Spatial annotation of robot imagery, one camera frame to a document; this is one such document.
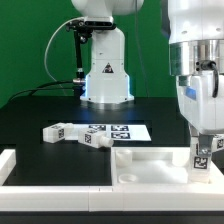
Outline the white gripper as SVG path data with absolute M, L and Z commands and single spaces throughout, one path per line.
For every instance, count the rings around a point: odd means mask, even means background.
M 224 76 L 219 76 L 218 96 L 212 97 L 212 73 L 192 76 L 189 86 L 177 84 L 181 114 L 199 132 L 198 155 L 210 157 L 214 134 L 224 134 Z

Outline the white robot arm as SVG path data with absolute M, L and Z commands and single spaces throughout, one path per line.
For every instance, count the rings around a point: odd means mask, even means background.
M 71 0 L 82 28 L 92 32 L 92 65 L 84 102 L 121 104 L 133 99 L 124 71 L 124 35 L 113 17 L 139 10 L 144 0 Z M 224 0 L 162 0 L 169 35 L 170 74 L 181 114 L 189 122 L 191 150 L 209 157 L 224 134 Z

